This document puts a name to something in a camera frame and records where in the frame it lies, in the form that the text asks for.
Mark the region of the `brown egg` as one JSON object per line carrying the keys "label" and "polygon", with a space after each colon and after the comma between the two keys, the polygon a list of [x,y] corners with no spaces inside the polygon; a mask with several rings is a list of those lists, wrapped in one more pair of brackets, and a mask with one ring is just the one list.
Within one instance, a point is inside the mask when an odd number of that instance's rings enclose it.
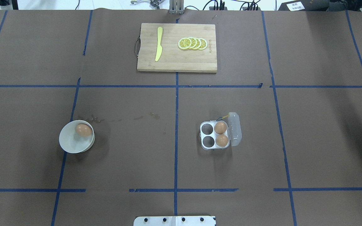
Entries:
{"label": "brown egg", "polygon": [[224,134],[227,131],[227,124],[224,121],[217,121],[214,126],[214,131],[217,134]]}
{"label": "brown egg", "polygon": [[76,125],[75,132],[82,137],[88,137],[93,134],[92,128],[87,124]]}
{"label": "brown egg", "polygon": [[216,145],[219,147],[227,147],[229,143],[229,139],[226,135],[222,134],[222,135],[218,135],[216,137]]}

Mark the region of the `clear plastic egg box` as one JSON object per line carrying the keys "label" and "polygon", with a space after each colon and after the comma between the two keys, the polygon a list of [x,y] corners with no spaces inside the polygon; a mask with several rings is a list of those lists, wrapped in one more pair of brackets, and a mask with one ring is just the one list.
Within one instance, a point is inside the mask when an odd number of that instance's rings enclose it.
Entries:
{"label": "clear plastic egg box", "polygon": [[217,120],[202,122],[199,136],[204,150],[220,150],[239,145],[242,140],[239,115],[229,112]]}

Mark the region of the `brown egg in box front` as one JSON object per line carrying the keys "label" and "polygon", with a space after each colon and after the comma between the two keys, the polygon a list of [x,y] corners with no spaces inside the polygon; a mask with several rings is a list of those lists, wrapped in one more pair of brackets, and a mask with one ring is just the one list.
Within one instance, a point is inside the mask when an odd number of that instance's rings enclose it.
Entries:
{"label": "brown egg in box front", "polygon": [[227,147],[229,143],[229,139],[226,135],[222,134],[222,135],[218,135],[216,137],[216,145],[219,147]]}

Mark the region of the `black speaker box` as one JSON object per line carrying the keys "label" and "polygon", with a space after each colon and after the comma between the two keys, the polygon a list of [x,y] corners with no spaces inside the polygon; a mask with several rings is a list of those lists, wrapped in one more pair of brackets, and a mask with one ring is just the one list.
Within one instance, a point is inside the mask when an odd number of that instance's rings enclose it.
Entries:
{"label": "black speaker box", "polygon": [[330,0],[290,0],[282,3],[277,11],[326,11]]}

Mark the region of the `wooden cutting board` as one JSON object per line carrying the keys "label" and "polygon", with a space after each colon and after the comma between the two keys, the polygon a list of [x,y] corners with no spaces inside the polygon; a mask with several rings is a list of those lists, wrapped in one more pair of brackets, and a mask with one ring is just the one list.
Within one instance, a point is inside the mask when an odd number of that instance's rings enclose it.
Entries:
{"label": "wooden cutting board", "polygon": [[[155,62],[157,28],[163,28],[162,55]],[[178,41],[195,37],[207,40],[205,50],[181,50]],[[217,73],[217,39],[214,24],[142,23],[137,70],[140,72]]]}

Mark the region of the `yellow plastic knife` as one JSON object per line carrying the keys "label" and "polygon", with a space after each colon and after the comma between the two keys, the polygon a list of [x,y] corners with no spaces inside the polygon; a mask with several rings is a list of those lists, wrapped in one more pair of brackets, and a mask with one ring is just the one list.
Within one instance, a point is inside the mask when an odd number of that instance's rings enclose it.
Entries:
{"label": "yellow plastic knife", "polygon": [[158,62],[160,60],[161,55],[162,55],[162,51],[163,51],[163,47],[161,45],[162,35],[163,35],[163,28],[158,27],[157,28],[157,47],[156,47],[155,62]]}

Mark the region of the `white bowl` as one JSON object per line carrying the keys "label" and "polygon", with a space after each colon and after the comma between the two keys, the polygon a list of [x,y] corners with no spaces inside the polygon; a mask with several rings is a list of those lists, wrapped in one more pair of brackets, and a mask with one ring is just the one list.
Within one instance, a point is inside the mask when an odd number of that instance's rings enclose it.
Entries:
{"label": "white bowl", "polygon": [[75,127],[78,124],[87,124],[91,128],[91,124],[84,120],[75,120],[66,124],[59,134],[59,144],[67,153],[83,153],[89,150],[95,142],[95,133],[88,137],[79,136],[75,132]]}

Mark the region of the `aluminium frame post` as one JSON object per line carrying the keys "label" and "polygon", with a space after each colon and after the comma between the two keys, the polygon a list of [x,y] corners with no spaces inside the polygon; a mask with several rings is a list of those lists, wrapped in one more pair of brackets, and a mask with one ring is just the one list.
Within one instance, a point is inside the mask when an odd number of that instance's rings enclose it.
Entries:
{"label": "aluminium frame post", "polygon": [[184,14],[184,0],[169,0],[169,14]]}

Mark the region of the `white pedestal column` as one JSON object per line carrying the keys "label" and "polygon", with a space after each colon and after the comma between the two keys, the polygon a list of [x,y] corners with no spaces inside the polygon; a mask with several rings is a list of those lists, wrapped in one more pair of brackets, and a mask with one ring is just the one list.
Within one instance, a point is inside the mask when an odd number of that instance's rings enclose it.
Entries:
{"label": "white pedestal column", "polygon": [[140,216],[134,226],[216,226],[215,216]]}

